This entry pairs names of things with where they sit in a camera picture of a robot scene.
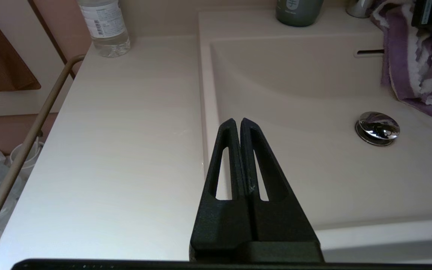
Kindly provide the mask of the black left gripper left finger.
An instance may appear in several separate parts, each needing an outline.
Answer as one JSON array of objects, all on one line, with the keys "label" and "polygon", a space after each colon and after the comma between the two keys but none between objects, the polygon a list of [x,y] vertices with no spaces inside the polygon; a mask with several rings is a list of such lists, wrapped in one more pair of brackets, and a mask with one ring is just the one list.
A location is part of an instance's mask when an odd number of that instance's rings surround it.
[{"label": "black left gripper left finger", "polygon": [[[231,199],[216,198],[223,151],[228,149]],[[218,128],[199,202],[190,248],[194,252],[228,252],[252,239],[245,173],[238,128],[230,118]]]}]

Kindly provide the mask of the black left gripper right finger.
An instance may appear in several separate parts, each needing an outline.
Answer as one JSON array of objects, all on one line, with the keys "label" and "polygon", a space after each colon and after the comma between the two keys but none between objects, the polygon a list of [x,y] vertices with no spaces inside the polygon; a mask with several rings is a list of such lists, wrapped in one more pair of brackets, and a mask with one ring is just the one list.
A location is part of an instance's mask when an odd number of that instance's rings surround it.
[{"label": "black left gripper right finger", "polygon": [[248,118],[241,121],[240,146],[257,241],[319,244],[263,131]]}]

